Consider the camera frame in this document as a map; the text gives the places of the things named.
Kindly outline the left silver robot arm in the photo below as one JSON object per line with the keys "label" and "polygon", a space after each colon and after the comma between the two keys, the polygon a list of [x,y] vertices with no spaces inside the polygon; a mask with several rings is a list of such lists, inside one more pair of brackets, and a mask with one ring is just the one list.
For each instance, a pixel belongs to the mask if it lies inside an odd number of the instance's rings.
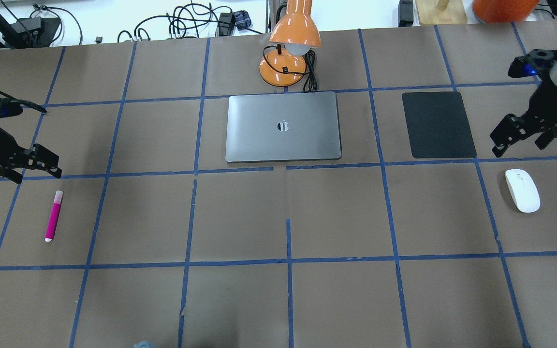
{"label": "left silver robot arm", "polygon": [[[25,105],[25,101],[9,98],[0,100],[0,119],[20,115],[22,105]],[[57,154],[38,143],[23,148],[9,132],[0,127],[0,178],[22,183],[24,176],[17,171],[18,168],[44,171],[57,179],[62,176]]]}

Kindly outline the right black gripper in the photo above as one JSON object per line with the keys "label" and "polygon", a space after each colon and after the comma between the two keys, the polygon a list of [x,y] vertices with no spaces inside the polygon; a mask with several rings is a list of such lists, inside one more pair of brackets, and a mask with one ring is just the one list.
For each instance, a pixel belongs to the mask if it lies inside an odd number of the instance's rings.
{"label": "right black gripper", "polygon": [[537,87],[523,117],[508,113],[502,118],[489,134],[494,143],[492,152],[500,158],[515,143],[539,133],[534,143],[540,150],[557,138],[557,87],[554,85]]}

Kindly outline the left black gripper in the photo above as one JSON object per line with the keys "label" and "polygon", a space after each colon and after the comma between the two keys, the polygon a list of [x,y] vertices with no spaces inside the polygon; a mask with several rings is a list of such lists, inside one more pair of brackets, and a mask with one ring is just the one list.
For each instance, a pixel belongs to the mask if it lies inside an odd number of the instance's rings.
{"label": "left black gripper", "polygon": [[0,178],[21,184],[24,177],[15,170],[26,168],[44,171],[59,179],[62,176],[59,160],[55,152],[43,145],[33,144],[27,149],[20,147],[8,132],[0,128]]}

